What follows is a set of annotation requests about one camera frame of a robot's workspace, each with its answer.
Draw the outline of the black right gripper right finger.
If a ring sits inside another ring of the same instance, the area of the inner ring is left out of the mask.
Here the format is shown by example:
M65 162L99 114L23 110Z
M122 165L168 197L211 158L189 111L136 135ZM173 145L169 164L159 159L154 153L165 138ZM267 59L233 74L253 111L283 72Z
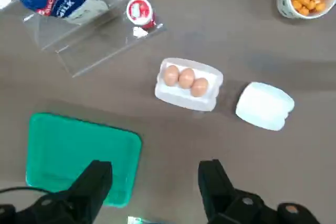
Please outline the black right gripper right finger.
M201 161L198 185L208 223L319 223L305 206L294 202L268 207L256 194L237 189L220 161Z

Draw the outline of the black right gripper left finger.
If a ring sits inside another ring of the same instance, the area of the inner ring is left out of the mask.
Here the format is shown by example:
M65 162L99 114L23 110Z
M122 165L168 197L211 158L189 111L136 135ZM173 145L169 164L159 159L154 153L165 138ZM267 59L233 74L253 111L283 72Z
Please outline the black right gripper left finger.
M92 161L67 190L52 193L29 186L5 188L1 193L32 190L44 193L31 206L17 211L1 204L1 223L93 223L112 186L112 164Z

